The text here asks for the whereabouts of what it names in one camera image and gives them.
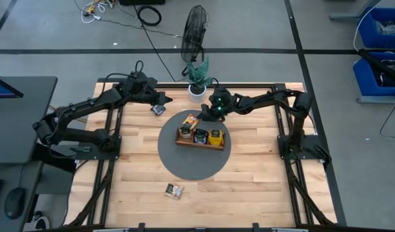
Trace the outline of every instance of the blue bin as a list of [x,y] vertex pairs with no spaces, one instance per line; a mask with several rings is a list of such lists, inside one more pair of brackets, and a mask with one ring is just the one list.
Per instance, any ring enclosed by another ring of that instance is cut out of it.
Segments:
[[375,8],[359,26],[360,35],[367,48],[395,48],[395,35],[379,33],[375,21],[395,21],[395,8]]
[[[371,52],[379,60],[390,59],[395,61],[395,54]],[[360,92],[363,96],[395,96],[395,87],[381,87],[376,83],[370,64],[365,59],[360,59],[353,66]]]

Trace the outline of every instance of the black container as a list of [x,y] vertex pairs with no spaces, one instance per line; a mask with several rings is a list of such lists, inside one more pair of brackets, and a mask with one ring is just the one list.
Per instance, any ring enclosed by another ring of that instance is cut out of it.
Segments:
[[166,0],[119,0],[123,6],[132,5],[163,5]]

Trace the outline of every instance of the white cable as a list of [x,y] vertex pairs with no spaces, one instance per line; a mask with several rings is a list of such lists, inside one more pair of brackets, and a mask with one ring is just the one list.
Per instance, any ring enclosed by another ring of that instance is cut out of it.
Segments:
[[370,10],[368,10],[368,11],[366,12],[366,14],[360,19],[360,22],[359,22],[359,24],[358,24],[358,27],[356,28],[356,31],[355,31],[355,33],[354,33],[354,38],[353,38],[353,47],[354,47],[354,49],[355,49],[357,52],[359,52],[359,50],[356,48],[356,36],[358,35],[359,26],[360,26],[360,24],[362,23],[363,19],[366,17],[366,15],[368,15],[373,9],[375,9],[382,1],[383,1],[383,0],[379,1],[378,4],[374,5],[374,6],[373,6]]
[[[104,5],[112,6],[112,3],[111,3],[109,0],[106,0],[106,1],[107,1],[107,3],[105,3],[105,2],[96,2],[96,3],[95,3],[95,8],[98,8],[99,11],[100,11],[101,13],[104,13],[104,12],[106,11],[105,7],[103,7]],[[84,9],[87,8],[87,7],[89,7],[89,6],[91,6],[92,4],[93,4],[93,2],[88,3],[87,5],[85,5],[85,6],[81,9],[81,21],[82,21],[83,23],[85,23],[85,24],[92,23],[92,22],[94,22],[95,20],[100,20],[100,19],[101,19],[101,17],[96,16],[95,14],[89,14],[89,15],[93,16],[93,19],[90,20],[90,21],[85,21],[85,20],[84,20],[84,18],[87,17],[87,16],[84,16],[84,14],[87,14],[87,12],[86,12]]]

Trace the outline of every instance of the white pot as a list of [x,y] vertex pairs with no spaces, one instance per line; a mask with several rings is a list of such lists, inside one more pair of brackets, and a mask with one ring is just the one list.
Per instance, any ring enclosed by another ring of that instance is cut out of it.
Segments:
[[206,94],[206,90],[207,90],[207,88],[204,87],[204,91],[201,94],[196,95],[196,94],[191,92],[191,85],[189,85],[189,97],[190,97],[190,100],[193,101],[193,102],[197,102],[197,103],[204,102],[204,96]]

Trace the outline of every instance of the wooden table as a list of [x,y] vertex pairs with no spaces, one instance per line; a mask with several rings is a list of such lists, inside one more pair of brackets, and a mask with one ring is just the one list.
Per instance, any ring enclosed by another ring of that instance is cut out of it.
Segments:
[[[102,85],[97,83],[94,96],[101,92]],[[112,83],[107,83],[106,90],[111,86]],[[286,83],[286,87],[303,91],[301,83]],[[229,90],[256,96],[268,89]],[[260,227],[295,225],[285,166],[278,155],[274,107],[261,108],[249,115],[228,115],[225,125],[232,142],[228,162],[208,179],[188,181],[172,175],[164,167],[157,140],[161,127],[171,116],[183,110],[199,110],[200,104],[191,102],[188,91],[183,88],[158,91],[166,91],[166,95],[173,98],[160,117],[154,116],[147,104],[128,103],[124,107],[120,130],[122,147],[114,168],[106,227],[138,227],[140,222],[146,223],[146,227],[252,227],[253,222],[258,222]],[[212,92],[207,90],[206,104]],[[106,111],[94,113],[88,117],[86,129],[103,128],[105,120]],[[287,122],[284,123],[288,133]],[[314,133],[310,119],[306,120],[304,129],[306,134]],[[303,160],[302,164],[311,198],[335,222],[322,164],[318,160]],[[92,160],[75,174],[66,223],[77,216],[91,197],[96,168],[97,161]],[[180,200],[164,195],[168,182],[185,187]],[[299,194],[298,201],[302,222],[306,222]]]

